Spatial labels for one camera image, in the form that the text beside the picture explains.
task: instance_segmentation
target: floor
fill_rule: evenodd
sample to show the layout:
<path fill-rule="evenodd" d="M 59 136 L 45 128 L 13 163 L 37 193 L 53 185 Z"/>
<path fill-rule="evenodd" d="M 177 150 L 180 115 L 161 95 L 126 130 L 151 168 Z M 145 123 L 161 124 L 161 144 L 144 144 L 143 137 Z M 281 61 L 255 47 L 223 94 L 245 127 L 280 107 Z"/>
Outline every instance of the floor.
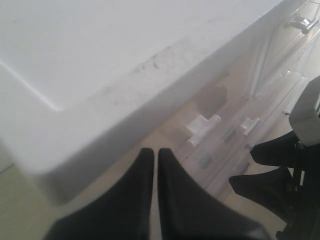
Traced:
<path fill-rule="evenodd" d="M 320 75 L 320 41 L 316 43 L 304 75 L 313 79 Z M 265 140 L 281 136 L 291 130 L 288 117 L 283 116 Z M 272 167 L 253 163 L 247 174 L 263 173 Z M 274 237 L 284 222 L 260 205 L 236 195 L 233 191 L 224 204 L 265 226 Z M 0 173 L 0 240 L 40 240 L 56 219 L 55 212 L 28 184 L 15 166 Z"/>

